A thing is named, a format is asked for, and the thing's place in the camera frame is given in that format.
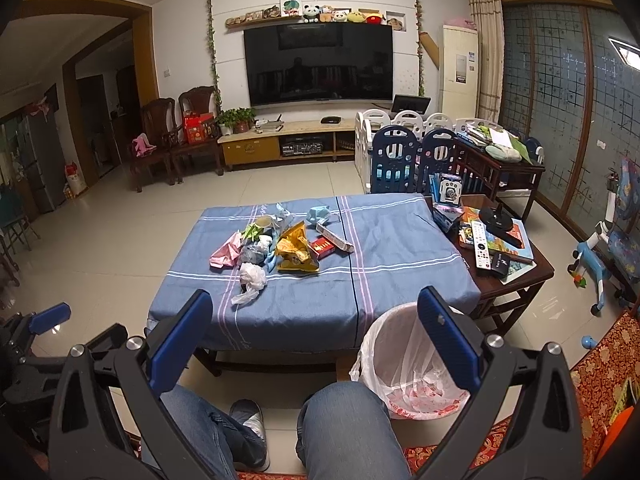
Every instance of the floor standing air conditioner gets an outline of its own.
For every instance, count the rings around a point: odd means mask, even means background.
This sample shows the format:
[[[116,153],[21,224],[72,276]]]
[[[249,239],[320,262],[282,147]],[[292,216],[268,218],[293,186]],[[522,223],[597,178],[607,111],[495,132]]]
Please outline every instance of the floor standing air conditioner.
[[[440,49],[440,102],[452,120],[475,117],[478,109],[478,32],[444,25]]]

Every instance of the tv screen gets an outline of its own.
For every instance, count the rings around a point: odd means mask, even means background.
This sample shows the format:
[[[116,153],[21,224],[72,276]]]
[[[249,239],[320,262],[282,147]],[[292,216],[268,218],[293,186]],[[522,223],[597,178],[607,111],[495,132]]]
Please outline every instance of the tv screen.
[[[244,32],[252,106],[328,99],[391,100],[388,25],[295,23]]]

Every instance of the white remote control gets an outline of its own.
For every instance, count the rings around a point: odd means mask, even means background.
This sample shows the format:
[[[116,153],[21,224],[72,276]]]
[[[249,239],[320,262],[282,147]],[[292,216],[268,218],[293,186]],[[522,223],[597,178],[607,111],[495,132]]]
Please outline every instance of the white remote control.
[[[471,222],[471,230],[474,234],[476,267],[478,269],[490,270],[491,258],[489,257],[489,249],[486,246],[486,233],[484,231],[484,224],[479,220],[473,220]]]

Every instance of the flower pot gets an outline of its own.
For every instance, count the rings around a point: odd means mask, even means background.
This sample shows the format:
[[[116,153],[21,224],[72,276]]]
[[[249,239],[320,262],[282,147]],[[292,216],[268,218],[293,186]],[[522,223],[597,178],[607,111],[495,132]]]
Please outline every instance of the flower pot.
[[[234,133],[243,134],[249,131],[249,121],[238,121],[234,124]]]

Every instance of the curtain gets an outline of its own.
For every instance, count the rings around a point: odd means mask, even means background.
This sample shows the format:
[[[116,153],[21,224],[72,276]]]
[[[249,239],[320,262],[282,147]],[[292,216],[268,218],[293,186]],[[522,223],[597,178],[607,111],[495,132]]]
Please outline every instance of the curtain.
[[[504,73],[504,23],[501,0],[469,0],[478,28],[480,98],[478,118],[498,122]]]

